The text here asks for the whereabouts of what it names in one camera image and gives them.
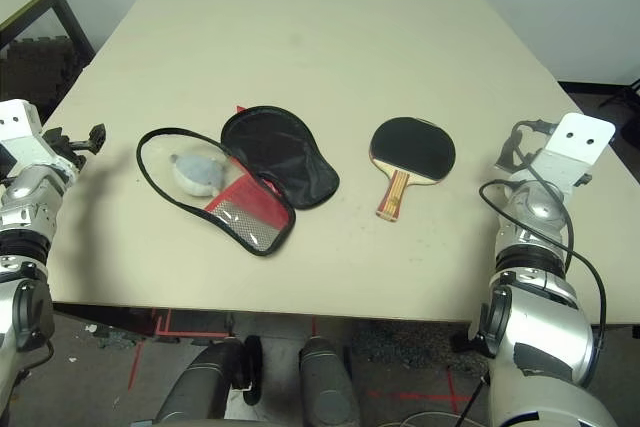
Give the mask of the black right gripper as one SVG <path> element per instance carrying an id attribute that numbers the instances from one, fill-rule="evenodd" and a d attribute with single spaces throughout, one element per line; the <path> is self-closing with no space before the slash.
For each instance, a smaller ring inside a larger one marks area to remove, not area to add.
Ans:
<path id="1" fill-rule="evenodd" d="M 511 130 L 510 136 L 503 143 L 500 155 L 495 162 L 495 166 L 501 170 L 522 170 L 528 167 L 535 159 L 539 150 L 535 153 L 523 154 L 520 144 L 523 138 L 521 127 L 526 127 L 532 132 L 541 133 L 550 137 L 555 131 L 555 124 L 538 120 L 518 121 Z"/>

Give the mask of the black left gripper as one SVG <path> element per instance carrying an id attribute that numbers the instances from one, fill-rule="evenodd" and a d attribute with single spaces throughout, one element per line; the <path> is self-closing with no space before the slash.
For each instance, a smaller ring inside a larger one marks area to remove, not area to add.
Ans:
<path id="1" fill-rule="evenodd" d="M 95 125 L 90 130 L 88 141 L 71 141 L 61 127 L 47 130 L 43 139 L 57 155 L 82 170 L 86 164 L 86 156 L 81 152 L 99 152 L 106 141 L 106 127 L 104 124 Z"/>

